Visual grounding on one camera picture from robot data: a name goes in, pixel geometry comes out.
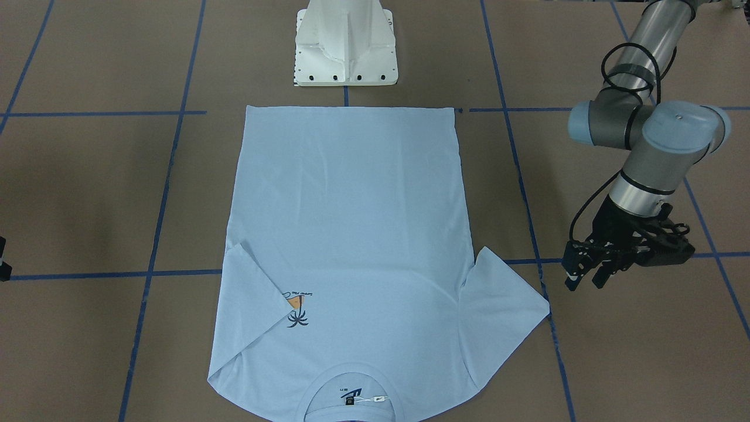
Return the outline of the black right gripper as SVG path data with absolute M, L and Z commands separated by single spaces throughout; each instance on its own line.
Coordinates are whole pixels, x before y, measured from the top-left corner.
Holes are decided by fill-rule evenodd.
M 8 281 L 12 275 L 12 267 L 4 259 L 4 251 L 6 246 L 6 240 L 0 237 L 0 256 L 1 256 L 1 281 Z

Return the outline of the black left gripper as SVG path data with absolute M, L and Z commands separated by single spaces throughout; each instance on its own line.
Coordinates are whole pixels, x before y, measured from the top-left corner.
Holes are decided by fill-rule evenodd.
M 602 289 L 612 275 L 632 265 L 641 267 L 683 264 L 696 248 L 687 238 L 690 227 L 670 219 L 673 206 L 658 204 L 654 216 L 636 216 L 605 198 L 592 220 L 592 232 L 586 240 L 574 238 L 574 227 L 592 200 L 579 209 L 570 224 L 568 242 L 562 258 L 566 273 L 565 286 L 575 291 L 584 275 L 596 270 L 592 283 Z

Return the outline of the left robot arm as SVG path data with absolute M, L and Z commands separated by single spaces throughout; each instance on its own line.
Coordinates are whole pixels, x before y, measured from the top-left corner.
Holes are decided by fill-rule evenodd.
M 631 266 L 683 264 L 696 249 L 690 227 L 670 219 L 669 200 L 690 168 L 728 140 L 731 120 L 723 109 L 665 101 L 663 79 L 701 1 L 651 1 L 629 40 L 602 60 L 602 88 L 577 104 L 568 118 L 571 139 L 587 146 L 628 152 L 622 168 L 599 189 L 605 194 L 584 240 L 574 235 L 574 216 L 562 267 L 575 291 L 592 273 L 602 288 Z

